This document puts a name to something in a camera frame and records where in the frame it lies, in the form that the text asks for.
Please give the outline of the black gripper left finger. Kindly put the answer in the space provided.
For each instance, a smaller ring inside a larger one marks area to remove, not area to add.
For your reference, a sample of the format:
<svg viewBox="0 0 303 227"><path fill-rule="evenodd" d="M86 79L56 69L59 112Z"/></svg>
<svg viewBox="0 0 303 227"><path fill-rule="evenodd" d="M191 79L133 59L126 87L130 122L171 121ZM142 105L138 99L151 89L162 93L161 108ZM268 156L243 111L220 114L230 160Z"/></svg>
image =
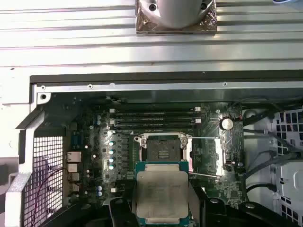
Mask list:
<svg viewBox="0 0 303 227"><path fill-rule="evenodd" d="M93 220L95 227L135 227L136 215L132 211L135 182L116 182L105 200L101 216Z"/></svg>

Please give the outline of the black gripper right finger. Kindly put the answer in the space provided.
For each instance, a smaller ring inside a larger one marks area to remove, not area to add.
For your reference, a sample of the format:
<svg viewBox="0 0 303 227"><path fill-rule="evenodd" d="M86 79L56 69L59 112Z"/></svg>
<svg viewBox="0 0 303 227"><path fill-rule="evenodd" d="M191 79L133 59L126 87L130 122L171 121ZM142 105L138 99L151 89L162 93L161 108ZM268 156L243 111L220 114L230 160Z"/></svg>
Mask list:
<svg viewBox="0 0 303 227"><path fill-rule="evenodd" d="M249 201L239 180L189 175L189 212L195 227L276 227L277 214Z"/></svg>

